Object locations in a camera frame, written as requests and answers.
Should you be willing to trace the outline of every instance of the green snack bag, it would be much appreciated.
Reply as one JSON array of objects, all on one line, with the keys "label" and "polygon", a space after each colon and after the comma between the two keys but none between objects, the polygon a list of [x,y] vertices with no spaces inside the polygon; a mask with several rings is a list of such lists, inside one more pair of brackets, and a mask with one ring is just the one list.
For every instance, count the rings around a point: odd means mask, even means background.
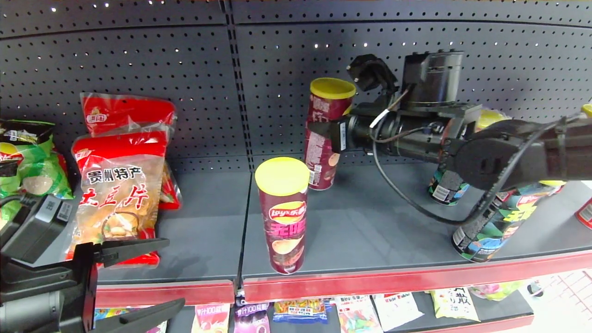
[{"label": "green snack bag", "polygon": [[0,161],[16,161],[17,178],[0,177],[0,188],[42,196],[72,199],[66,173],[53,147],[54,124],[42,121],[0,120]]},{"label": "green snack bag", "polygon": [[18,176],[18,162],[0,161],[0,196],[6,197],[18,191],[21,178]]},{"label": "green snack bag", "polygon": [[51,153],[41,162],[27,164],[20,167],[22,189],[28,193],[42,196],[53,194],[60,199],[72,199],[72,191],[64,170],[59,164],[57,155]]},{"label": "green snack bag", "polygon": [[[17,194],[21,180],[17,174],[18,164],[14,160],[0,161],[0,198],[6,198]],[[18,201],[10,201],[0,208],[0,229],[17,214],[21,204]]]}]

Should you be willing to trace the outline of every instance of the lower shelf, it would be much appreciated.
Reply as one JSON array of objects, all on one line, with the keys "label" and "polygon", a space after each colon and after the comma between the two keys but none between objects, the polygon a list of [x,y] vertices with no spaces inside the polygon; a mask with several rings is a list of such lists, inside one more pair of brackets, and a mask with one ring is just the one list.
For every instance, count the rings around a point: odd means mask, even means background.
[{"label": "lower shelf", "polygon": [[[484,300],[473,296],[473,303],[481,322],[455,318],[436,318],[432,297],[418,292],[413,294],[419,311],[424,315],[389,332],[497,332],[505,329],[528,326],[534,319],[534,313],[519,292],[514,292],[501,302]],[[189,333],[193,323],[194,308],[185,307],[170,320],[168,333]],[[340,333],[339,318],[335,307],[328,313],[328,324],[286,324],[272,320],[273,307],[269,310],[271,333]],[[232,315],[229,332],[233,332]]]}]

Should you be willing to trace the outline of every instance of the gray shelf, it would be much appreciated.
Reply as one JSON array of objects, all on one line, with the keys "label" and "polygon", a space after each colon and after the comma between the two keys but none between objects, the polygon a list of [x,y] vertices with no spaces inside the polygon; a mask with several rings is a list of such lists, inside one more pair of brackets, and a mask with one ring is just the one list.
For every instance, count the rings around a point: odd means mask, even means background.
[{"label": "gray shelf", "polygon": [[[434,313],[434,306],[430,294],[423,292],[413,293],[417,308],[423,312],[424,315],[418,319],[408,322],[405,325],[399,326],[389,332],[423,332],[433,329],[446,329],[465,325],[475,325],[478,322],[467,319],[456,318],[436,318]],[[472,297],[473,303],[477,310],[477,315],[482,323],[497,322],[507,319],[513,319],[523,316],[533,315],[533,311],[524,300],[524,297],[519,292],[515,292],[508,296],[501,302],[492,300],[480,299],[475,296]],[[270,314],[269,320],[271,323],[271,332],[284,333],[338,333],[339,318],[337,317],[337,310],[333,307],[332,311],[327,313],[329,323],[323,324],[286,324],[276,323],[272,321]],[[171,331],[171,333],[181,333],[180,331]]]},{"label": "gray shelf", "polygon": [[[431,164],[387,165],[386,172],[423,207],[453,219],[465,217],[480,191],[469,190],[456,207],[435,203],[426,187]],[[590,231],[573,213],[592,191],[571,182],[529,218],[496,256],[509,260],[592,249]],[[269,265],[257,188],[247,217],[242,277],[278,276]],[[340,168],[332,188],[309,191],[304,265],[297,274],[441,267],[467,264],[452,248],[455,227],[424,217],[404,203],[374,166]]]},{"label": "gray shelf", "polygon": [[[161,211],[157,236],[170,239],[157,268],[99,270],[99,284],[234,280],[239,267],[249,172],[180,174],[184,206]],[[63,259],[63,232],[36,263]]]}]

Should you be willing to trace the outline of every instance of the packaged snack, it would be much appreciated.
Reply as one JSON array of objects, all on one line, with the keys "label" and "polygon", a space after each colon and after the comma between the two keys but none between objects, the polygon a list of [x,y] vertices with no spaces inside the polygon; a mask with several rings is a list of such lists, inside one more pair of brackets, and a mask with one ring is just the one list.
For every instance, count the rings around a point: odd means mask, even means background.
[{"label": "packaged snack", "polygon": [[310,82],[304,159],[313,190],[326,190],[333,185],[340,155],[331,149],[331,140],[309,130],[308,123],[341,118],[349,113],[355,94],[356,86],[341,79],[318,78]]},{"label": "packaged snack", "polygon": [[341,333],[382,333],[370,296],[334,298]]},{"label": "packaged snack", "polygon": [[[83,194],[67,258],[80,243],[155,237],[166,137],[166,132],[154,131],[74,142]],[[158,262],[153,252],[120,265]]]},{"label": "packaged snack", "polygon": [[301,161],[277,157],[255,171],[271,267],[292,274],[304,263],[308,169]]},{"label": "packaged snack", "polygon": [[487,210],[452,235],[454,249],[472,262],[489,261],[536,210],[541,198],[561,190],[563,181],[540,181],[497,193]]},{"label": "packaged snack", "polygon": [[[118,316],[124,313],[133,312],[137,309],[95,309],[95,322],[104,318]],[[165,333],[168,321],[160,323],[157,327],[149,330],[147,333]]]},{"label": "packaged snack", "polygon": [[[53,127],[42,121],[0,120],[0,161],[17,162],[19,190],[72,199],[66,173],[52,151]],[[15,180],[0,178],[0,187]]]},{"label": "packaged snack", "polygon": [[[166,131],[171,140],[176,122],[175,106],[165,100],[133,95],[80,94],[86,128],[91,136]],[[162,172],[160,209],[179,209],[179,186],[167,163]]]},{"label": "packaged snack", "polygon": [[586,227],[592,229],[592,198],[575,212],[575,217]]},{"label": "packaged snack", "polygon": [[421,316],[412,293],[373,295],[383,331],[390,331]]},{"label": "packaged snack", "polygon": [[234,333],[269,333],[269,303],[249,304],[234,313]]},{"label": "packaged snack", "polygon": [[483,299],[501,301],[526,284],[526,280],[471,286],[469,291]]},{"label": "packaged snack", "polygon": [[463,318],[472,321],[480,321],[473,305],[471,294],[466,288],[450,288],[431,290],[434,301],[436,318]]},{"label": "packaged snack", "polygon": [[196,305],[191,333],[228,333],[230,304]]},{"label": "packaged snack", "polygon": [[[511,119],[503,112],[484,108],[475,123],[475,132],[479,132],[498,121]],[[454,206],[469,189],[469,184],[462,180],[456,172],[436,170],[427,188],[427,192],[435,202],[444,206]]]},{"label": "packaged snack", "polygon": [[327,312],[323,299],[287,300],[275,302],[274,321],[294,324],[327,324]]},{"label": "packaged snack", "polygon": [[[17,194],[21,178],[17,173],[16,160],[0,161],[0,199]],[[9,201],[0,207],[0,229],[10,221],[20,209],[18,201]]]}]

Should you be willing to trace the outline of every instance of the white package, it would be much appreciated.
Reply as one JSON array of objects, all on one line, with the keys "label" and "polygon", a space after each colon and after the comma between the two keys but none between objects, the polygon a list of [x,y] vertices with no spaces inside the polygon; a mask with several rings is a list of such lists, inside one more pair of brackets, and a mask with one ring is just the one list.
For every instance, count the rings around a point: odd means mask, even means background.
[{"label": "white package", "polygon": [[423,316],[412,293],[376,294],[372,298],[385,332]]}]

